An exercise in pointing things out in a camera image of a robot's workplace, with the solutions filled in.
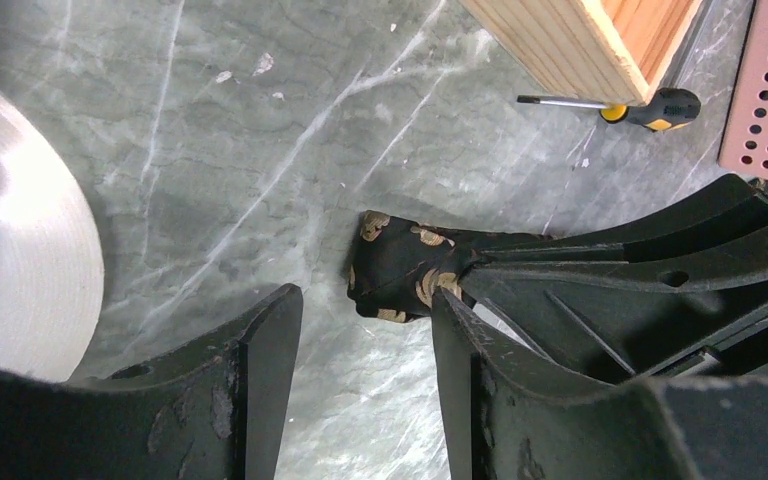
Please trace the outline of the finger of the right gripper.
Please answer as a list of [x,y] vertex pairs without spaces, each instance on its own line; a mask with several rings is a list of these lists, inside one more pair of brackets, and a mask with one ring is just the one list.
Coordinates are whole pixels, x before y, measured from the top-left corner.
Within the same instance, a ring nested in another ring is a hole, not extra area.
[[[550,361],[618,384],[649,376],[648,315],[660,296],[750,278],[768,278],[768,225],[664,260],[496,263],[463,285]],[[744,375],[768,376],[768,364]]]
[[558,240],[495,243],[490,262],[649,262],[721,246],[768,225],[768,181],[727,174],[660,211],[606,230]]

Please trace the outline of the black gold patterned tie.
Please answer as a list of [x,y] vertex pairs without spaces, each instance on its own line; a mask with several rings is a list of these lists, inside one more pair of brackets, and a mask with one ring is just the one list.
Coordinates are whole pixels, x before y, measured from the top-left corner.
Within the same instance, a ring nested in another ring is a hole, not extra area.
[[348,270],[347,296],[365,318],[409,323],[431,315],[434,291],[451,291],[468,307],[461,277],[487,263],[487,250],[549,241],[543,234],[449,229],[368,210]]

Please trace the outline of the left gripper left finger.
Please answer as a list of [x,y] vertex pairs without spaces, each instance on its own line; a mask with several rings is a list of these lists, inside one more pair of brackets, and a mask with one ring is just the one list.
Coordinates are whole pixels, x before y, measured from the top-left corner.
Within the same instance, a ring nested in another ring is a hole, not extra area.
[[286,284],[240,317],[99,379],[0,370],[0,479],[271,479],[303,314]]

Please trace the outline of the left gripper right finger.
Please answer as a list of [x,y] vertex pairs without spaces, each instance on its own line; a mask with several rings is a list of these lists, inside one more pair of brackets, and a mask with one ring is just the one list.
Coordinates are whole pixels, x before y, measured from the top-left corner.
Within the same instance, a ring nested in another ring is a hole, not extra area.
[[768,479],[768,377],[640,377],[554,364],[450,291],[432,333],[455,479]]

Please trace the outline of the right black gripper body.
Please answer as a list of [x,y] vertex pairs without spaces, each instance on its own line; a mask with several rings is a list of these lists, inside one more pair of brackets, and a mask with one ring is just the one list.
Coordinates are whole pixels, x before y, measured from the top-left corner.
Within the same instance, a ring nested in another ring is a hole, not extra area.
[[767,364],[768,278],[680,288],[648,315],[650,376],[738,376]]

